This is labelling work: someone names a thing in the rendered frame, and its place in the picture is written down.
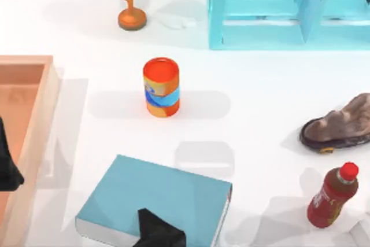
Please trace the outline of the orange and blue can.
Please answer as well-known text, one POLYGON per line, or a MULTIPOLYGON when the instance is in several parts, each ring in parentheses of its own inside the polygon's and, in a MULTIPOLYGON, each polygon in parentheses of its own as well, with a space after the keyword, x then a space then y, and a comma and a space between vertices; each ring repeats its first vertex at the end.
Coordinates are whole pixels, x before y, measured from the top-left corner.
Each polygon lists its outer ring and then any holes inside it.
POLYGON ((155 117, 170 117, 180 107, 179 66, 166 57, 145 63, 143 80, 147 110, 155 117))

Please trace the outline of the light blue rack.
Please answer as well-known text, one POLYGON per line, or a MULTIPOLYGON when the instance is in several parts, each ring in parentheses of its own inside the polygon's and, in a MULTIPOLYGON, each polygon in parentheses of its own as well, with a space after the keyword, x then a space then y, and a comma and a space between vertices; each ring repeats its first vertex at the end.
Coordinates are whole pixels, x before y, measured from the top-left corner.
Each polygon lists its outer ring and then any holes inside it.
POLYGON ((370 50, 370 0, 208 0, 214 50, 370 50))

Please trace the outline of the red bottle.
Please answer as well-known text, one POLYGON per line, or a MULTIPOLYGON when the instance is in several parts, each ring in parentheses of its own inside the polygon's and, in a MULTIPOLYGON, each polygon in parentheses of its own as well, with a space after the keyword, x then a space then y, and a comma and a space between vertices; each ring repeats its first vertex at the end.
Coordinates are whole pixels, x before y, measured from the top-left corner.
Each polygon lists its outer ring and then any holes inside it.
POLYGON ((344 204, 358 190, 358 172, 358 166, 352 162, 327 172, 320 191, 314 195, 307 209, 307 218, 312 225, 326 228, 336 221, 344 204))

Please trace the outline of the light blue book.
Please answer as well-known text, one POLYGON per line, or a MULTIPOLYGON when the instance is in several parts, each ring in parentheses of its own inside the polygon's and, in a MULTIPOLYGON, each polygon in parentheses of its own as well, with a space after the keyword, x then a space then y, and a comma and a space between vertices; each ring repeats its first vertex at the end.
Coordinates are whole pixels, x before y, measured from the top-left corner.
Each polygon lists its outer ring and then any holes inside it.
POLYGON ((77 232, 113 247, 140 239, 146 208, 184 231, 186 247, 218 247, 232 184, 118 155, 75 218, 77 232))

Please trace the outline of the shallow salmon-coloured box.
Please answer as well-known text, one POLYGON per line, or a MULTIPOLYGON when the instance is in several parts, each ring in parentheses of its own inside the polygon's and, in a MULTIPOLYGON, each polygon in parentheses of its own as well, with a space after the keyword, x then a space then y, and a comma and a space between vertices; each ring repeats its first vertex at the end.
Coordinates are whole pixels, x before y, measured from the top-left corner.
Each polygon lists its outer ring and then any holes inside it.
POLYGON ((23 247, 59 90, 52 56, 0 55, 0 117, 25 179, 16 191, 0 193, 0 247, 23 247))

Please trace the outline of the brown shoe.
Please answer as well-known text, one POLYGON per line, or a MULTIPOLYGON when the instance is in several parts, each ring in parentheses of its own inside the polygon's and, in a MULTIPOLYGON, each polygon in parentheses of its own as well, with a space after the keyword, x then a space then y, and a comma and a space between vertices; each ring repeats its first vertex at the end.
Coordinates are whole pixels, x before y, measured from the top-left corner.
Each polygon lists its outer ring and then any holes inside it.
POLYGON ((342 109, 308 121, 299 140, 320 154, 370 143, 370 93, 359 94, 342 109))

